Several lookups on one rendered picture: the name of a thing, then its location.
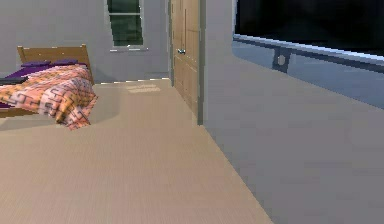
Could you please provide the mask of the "wooden room door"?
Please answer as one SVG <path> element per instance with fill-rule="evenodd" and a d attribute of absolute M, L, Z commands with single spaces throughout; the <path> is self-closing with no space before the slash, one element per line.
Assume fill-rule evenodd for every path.
<path fill-rule="evenodd" d="M 199 0 L 171 0 L 174 86 L 198 115 Z M 185 49 L 185 55 L 177 49 Z"/>

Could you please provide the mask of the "white framed window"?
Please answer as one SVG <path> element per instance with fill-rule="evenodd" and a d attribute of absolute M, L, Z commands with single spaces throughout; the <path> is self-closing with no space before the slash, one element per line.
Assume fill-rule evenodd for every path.
<path fill-rule="evenodd" d="M 112 33 L 111 52 L 145 49 L 144 0 L 106 0 Z"/>

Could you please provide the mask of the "purple pillow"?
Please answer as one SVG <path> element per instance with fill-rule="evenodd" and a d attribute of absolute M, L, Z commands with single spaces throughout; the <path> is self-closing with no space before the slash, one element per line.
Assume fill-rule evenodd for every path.
<path fill-rule="evenodd" d="M 51 64 L 51 61 L 29 61 L 25 62 L 21 65 L 23 68 L 35 68 L 35 67 L 44 67 L 49 66 Z"/>
<path fill-rule="evenodd" d="M 68 65 L 75 65 L 78 63 L 78 60 L 76 59 L 63 59 L 63 60 L 57 60 L 55 62 L 52 62 L 52 66 L 68 66 Z"/>

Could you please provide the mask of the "wooden bed with patterned blanket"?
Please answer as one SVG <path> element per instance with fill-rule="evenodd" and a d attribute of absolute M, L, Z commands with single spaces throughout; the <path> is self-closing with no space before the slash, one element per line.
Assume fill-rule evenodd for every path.
<path fill-rule="evenodd" d="M 90 124 L 89 115 L 97 95 L 87 47 L 17 48 L 22 63 L 76 59 L 68 66 L 23 68 L 22 84 L 0 86 L 0 118 L 41 114 L 71 130 Z"/>

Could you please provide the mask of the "large dark window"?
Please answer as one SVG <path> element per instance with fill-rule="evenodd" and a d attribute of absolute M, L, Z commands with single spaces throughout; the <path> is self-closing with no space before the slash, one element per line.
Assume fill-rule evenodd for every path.
<path fill-rule="evenodd" d="M 232 51 L 384 110 L 384 0 L 235 0 Z"/>

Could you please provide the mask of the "black flat object on bed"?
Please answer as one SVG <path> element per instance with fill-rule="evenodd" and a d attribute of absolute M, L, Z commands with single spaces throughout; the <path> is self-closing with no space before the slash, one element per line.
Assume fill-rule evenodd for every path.
<path fill-rule="evenodd" d="M 22 84 L 27 80 L 28 77 L 4 77 L 0 78 L 0 86 Z"/>

